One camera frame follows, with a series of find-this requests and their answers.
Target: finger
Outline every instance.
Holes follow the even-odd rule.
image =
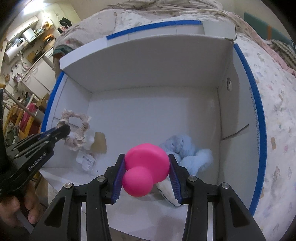
[[[25,208],[31,210],[36,204],[38,204],[38,197],[35,193],[35,189],[32,184],[29,184],[27,187],[27,192],[24,197]]]
[[[0,217],[11,218],[20,209],[20,202],[16,197],[8,197],[0,203]]]
[[[42,206],[40,203],[37,203],[30,211],[28,215],[28,220],[31,224],[35,224],[39,221],[42,216]]]

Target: bedsheet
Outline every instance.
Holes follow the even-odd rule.
[[[57,39],[55,48],[63,44],[75,49],[97,38],[158,21],[196,19],[236,24],[236,43],[255,77],[267,128],[266,173],[254,218],[267,240],[280,240],[296,215],[296,79],[293,72],[262,44],[262,39],[254,35],[251,27],[235,14],[223,11],[219,2],[129,0],[108,8],[95,14],[99,20],[95,31],[88,27],[90,21],[74,26],[80,33],[88,32],[89,37],[77,41],[75,31],[70,28]],[[57,65],[58,61],[55,61],[55,67],[59,69]]]

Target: pink ball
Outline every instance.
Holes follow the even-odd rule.
[[[122,178],[124,190],[134,197],[147,195],[153,188],[153,178],[145,167],[129,169]]]
[[[150,143],[131,148],[125,158],[126,170],[134,167],[145,167],[150,172],[153,183],[162,182],[169,173],[170,160],[159,146]]]

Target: silver rivet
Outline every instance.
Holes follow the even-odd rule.
[[[66,189],[69,189],[69,188],[71,188],[72,187],[72,183],[66,183],[65,185],[64,185],[64,188],[66,188]]]
[[[197,180],[197,177],[196,177],[196,176],[189,176],[189,177],[188,177],[188,180],[189,180],[190,182],[195,182],[195,181]]]
[[[231,91],[232,90],[232,83],[231,83],[231,79],[227,78],[227,90]]]
[[[106,178],[105,178],[104,176],[98,176],[97,180],[98,180],[99,182],[103,182],[103,181],[106,180]]]
[[[228,189],[230,187],[228,183],[222,183],[221,186],[225,189]]]

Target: blue stripe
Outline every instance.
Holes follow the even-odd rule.
[[[263,105],[260,97],[260,93],[257,87],[257,84],[255,82],[253,73],[251,71],[251,68],[242,53],[241,49],[239,48],[238,44],[234,45],[234,49],[236,50],[244,69],[247,73],[251,89],[253,92],[255,105],[257,109],[257,116],[258,116],[258,122],[259,122],[259,138],[260,138],[260,149],[259,149],[259,167],[258,167],[258,175],[257,175],[257,181],[256,186],[253,194],[253,198],[251,201],[251,205],[249,208],[249,211],[252,215],[255,214],[262,187],[264,182],[264,176],[265,176],[265,169],[266,169],[266,158],[267,158],[267,136],[266,136],[266,125],[265,125],[265,117],[264,117],[264,111],[263,111]]]
[[[44,119],[43,119],[43,122],[42,122],[42,127],[41,127],[41,132],[45,132],[46,131],[46,126],[47,126],[47,122],[48,122],[48,117],[49,117],[49,113],[50,113],[50,109],[52,108],[52,103],[54,101],[54,97],[57,93],[57,89],[59,88],[59,84],[61,83],[62,81],[62,78],[64,76],[65,72],[62,71],[60,74],[59,74],[59,77],[54,85],[54,88],[52,90],[52,93],[50,94],[50,98],[49,98],[49,101],[47,103],[47,107],[46,107],[46,110],[45,110],[45,115],[44,115]]]
[[[151,23],[151,24],[134,27],[134,28],[129,28],[114,34],[110,34],[106,36],[106,38],[107,40],[111,40],[113,38],[117,38],[119,36],[138,32],[138,31],[143,31],[143,30],[148,30],[153,28],[161,28],[166,26],[177,26],[177,25],[202,25],[202,22],[199,20],[176,20],[176,21],[167,21],[167,22],[160,22],[160,23]]]

